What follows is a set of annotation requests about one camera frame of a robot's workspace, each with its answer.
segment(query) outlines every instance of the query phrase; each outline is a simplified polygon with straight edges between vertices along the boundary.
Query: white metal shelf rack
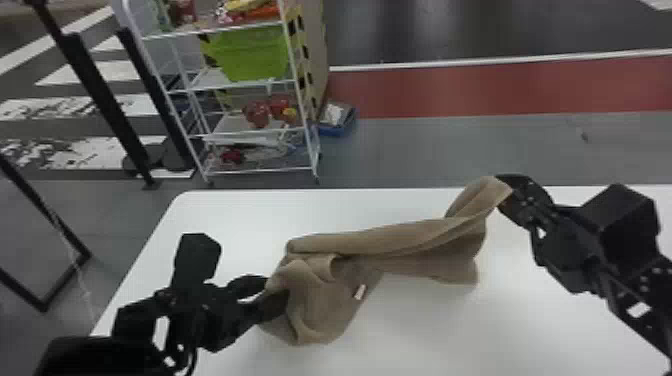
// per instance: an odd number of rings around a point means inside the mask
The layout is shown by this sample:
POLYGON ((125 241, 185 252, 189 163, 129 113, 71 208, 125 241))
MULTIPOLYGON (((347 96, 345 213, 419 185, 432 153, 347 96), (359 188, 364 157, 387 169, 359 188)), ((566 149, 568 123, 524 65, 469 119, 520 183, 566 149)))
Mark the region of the white metal shelf rack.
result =
POLYGON ((297 23, 301 23, 299 4, 296 0, 276 0, 279 18, 224 26, 214 20, 216 2, 196 0, 200 7, 197 22, 168 30, 157 17, 168 20, 162 1, 123 0, 129 28, 147 66, 159 81, 201 176, 210 182, 211 177, 222 174, 309 170, 317 181, 320 140, 317 129, 309 121, 315 117, 316 108, 311 102, 309 62, 296 30, 297 23), (268 26, 283 29, 289 54, 287 73, 283 77, 233 82, 219 68, 209 66, 200 51, 199 35, 268 26), (228 91, 240 91, 233 96, 238 99, 238 105, 225 106, 219 98, 222 90, 227 90, 227 96, 228 91), (251 129, 240 113, 244 98, 276 93, 294 98, 300 126, 271 121, 264 129, 251 129), (271 152, 259 153, 257 160, 250 158, 241 165, 220 161, 218 151, 234 143, 266 145, 271 152), (277 158, 272 158, 273 151, 278 154, 277 158))

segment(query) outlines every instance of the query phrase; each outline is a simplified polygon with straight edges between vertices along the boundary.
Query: white table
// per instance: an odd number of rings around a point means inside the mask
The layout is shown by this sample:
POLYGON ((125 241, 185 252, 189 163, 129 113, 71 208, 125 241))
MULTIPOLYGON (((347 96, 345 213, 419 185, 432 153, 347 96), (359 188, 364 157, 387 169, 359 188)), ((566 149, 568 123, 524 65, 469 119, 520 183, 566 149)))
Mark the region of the white table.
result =
MULTIPOLYGON (((672 223, 672 187, 637 186, 672 223)), ((578 205, 599 187, 549 191, 578 205)), ((441 216, 460 189, 207 191, 171 205, 93 331, 108 334, 117 308, 167 286, 183 233, 222 245, 214 281, 270 274, 285 242, 315 232, 364 229, 441 216)), ((254 328, 216 355, 204 351, 196 375, 642 375, 666 359, 607 310, 570 295, 534 265, 527 234, 495 212, 477 258, 480 282, 446 286, 387 275, 346 334, 330 345, 294 348, 254 328)), ((668 257, 672 231, 659 244, 668 257)))

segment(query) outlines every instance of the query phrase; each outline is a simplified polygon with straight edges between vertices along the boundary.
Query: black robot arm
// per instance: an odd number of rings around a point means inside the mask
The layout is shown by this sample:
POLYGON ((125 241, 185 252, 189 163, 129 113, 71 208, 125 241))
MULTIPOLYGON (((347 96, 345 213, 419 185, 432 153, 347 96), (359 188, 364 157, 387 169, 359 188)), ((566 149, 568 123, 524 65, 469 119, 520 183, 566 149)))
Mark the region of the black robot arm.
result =
POLYGON ((285 311, 289 292, 261 294, 265 277, 243 276, 226 287, 205 283, 220 253, 219 244, 204 234, 183 235, 169 287, 120 308, 110 337, 54 340, 35 375, 171 376, 185 369, 189 375, 198 349, 218 352, 285 311), (164 317, 169 326, 160 350, 153 341, 157 320, 164 317))
POLYGON ((537 265, 567 291, 605 299, 616 317, 672 359, 672 262, 658 249, 653 200, 614 184, 568 207, 526 176, 498 178, 514 190, 499 210, 530 232, 537 265))

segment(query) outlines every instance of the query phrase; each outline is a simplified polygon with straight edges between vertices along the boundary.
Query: cable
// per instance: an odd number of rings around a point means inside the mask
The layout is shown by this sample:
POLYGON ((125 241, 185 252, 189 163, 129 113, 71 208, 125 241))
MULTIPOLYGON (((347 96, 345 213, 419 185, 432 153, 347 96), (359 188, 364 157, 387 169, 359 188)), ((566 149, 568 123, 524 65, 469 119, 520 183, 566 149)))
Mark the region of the cable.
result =
POLYGON ((51 210, 51 208, 47 206, 44 202, 42 204, 47 209, 49 217, 51 218, 51 222, 58 231, 58 237, 61 239, 61 242, 63 243, 65 249, 67 250, 68 258, 70 259, 70 264, 75 269, 75 275, 77 276, 77 285, 79 286, 79 289, 82 291, 82 300, 84 301, 84 304, 86 305, 86 308, 89 311, 89 319, 91 320, 91 325, 95 326, 97 321, 96 320, 97 315, 95 312, 95 307, 92 303, 93 293, 86 286, 86 282, 84 282, 84 272, 82 272, 82 269, 79 267, 79 264, 77 264, 77 256, 75 256, 75 249, 72 247, 72 244, 70 244, 70 242, 65 238, 65 235, 63 235, 65 231, 61 226, 61 222, 58 218, 58 215, 56 215, 56 213, 54 213, 54 211, 51 210))
POLYGON ((189 370, 184 376, 191 376, 196 369, 196 362, 198 362, 198 349, 191 350, 191 364, 189 364, 189 370))

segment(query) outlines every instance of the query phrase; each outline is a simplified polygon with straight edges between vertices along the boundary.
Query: beige cloth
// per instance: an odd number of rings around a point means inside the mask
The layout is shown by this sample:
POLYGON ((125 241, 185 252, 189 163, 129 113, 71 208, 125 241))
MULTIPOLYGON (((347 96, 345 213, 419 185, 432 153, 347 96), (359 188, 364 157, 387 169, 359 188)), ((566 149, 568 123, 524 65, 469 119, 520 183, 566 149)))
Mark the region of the beige cloth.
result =
POLYGON ((366 298, 385 272, 475 282, 485 219, 510 194, 508 185, 486 177, 469 185, 441 219, 290 240, 266 284, 269 293, 289 289, 286 313, 262 328, 293 345, 329 343, 362 304, 358 290, 366 298))

